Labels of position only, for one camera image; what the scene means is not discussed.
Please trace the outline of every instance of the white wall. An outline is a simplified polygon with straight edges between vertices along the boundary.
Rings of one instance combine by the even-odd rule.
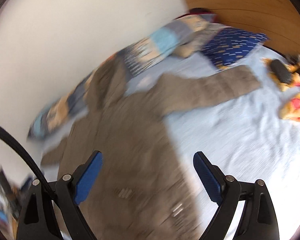
[[[39,110],[185,9],[183,0],[8,0],[0,10],[0,125],[38,163],[41,145],[26,135]],[[1,141],[0,165],[17,183],[29,173]]]

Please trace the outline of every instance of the light blue bed sheet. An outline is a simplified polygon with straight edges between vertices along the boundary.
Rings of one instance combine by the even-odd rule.
[[[217,205],[210,201],[193,168],[195,152],[202,151],[224,174],[237,180],[263,179],[269,189],[279,224],[280,239],[290,239],[300,225],[300,123],[280,120],[279,109],[300,88],[280,92],[267,75],[263,57],[284,60],[262,47],[241,64],[248,65],[261,88],[214,107],[172,113],[165,117],[169,136],[194,195],[203,232]],[[217,71],[200,53],[181,60],[168,57],[133,78],[127,94],[149,90],[163,72],[187,78],[210,76]],[[244,203],[240,202],[226,240],[232,239]]]

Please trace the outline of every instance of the wooden panel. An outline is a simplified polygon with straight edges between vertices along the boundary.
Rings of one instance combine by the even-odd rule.
[[[300,53],[300,15],[289,0],[186,0],[189,8],[205,7],[220,22],[269,36],[267,45],[281,53]]]

